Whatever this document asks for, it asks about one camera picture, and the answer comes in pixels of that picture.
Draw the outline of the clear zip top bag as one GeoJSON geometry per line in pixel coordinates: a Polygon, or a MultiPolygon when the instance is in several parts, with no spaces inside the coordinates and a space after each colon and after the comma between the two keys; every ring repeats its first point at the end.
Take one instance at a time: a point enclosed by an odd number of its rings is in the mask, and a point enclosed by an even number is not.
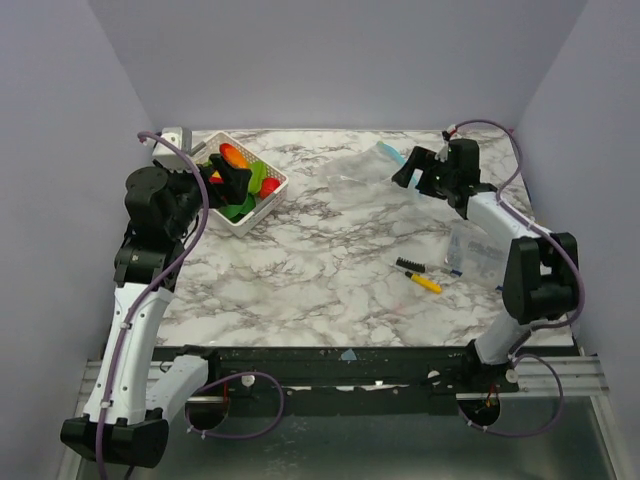
{"type": "Polygon", "coordinates": [[[418,197],[417,176],[410,178],[406,188],[392,181],[405,161],[395,148],[378,141],[361,153],[328,162],[319,169],[319,176],[326,182],[332,202],[340,208],[413,202],[418,197]]]}

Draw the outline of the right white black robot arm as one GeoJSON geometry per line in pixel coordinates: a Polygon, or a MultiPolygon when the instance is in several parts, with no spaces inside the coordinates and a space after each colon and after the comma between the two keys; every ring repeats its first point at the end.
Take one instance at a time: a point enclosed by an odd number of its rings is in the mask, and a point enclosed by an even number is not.
{"type": "Polygon", "coordinates": [[[416,146],[391,180],[402,188],[415,180],[420,194],[446,201],[507,251],[503,310],[468,344],[456,370],[467,389],[483,391],[533,333],[563,327],[561,317],[583,305],[577,240],[522,216],[495,185],[483,182],[474,140],[449,140],[438,152],[416,146]]]}

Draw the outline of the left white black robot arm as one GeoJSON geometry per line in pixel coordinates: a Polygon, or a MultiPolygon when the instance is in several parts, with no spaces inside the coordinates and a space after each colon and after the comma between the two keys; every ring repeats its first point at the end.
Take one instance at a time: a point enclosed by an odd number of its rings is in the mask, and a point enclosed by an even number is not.
{"type": "Polygon", "coordinates": [[[159,162],[126,180],[129,222],[114,260],[114,313],[101,369],[83,413],[63,422],[63,444],[99,466],[154,468],[164,455],[172,418],[195,390],[214,393],[222,380],[203,347],[183,352],[175,372],[153,389],[147,378],[159,323],[172,301],[182,262],[193,249],[183,240],[209,209],[241,205],[251,171],[214,154],[191,172],[159,162]]]}

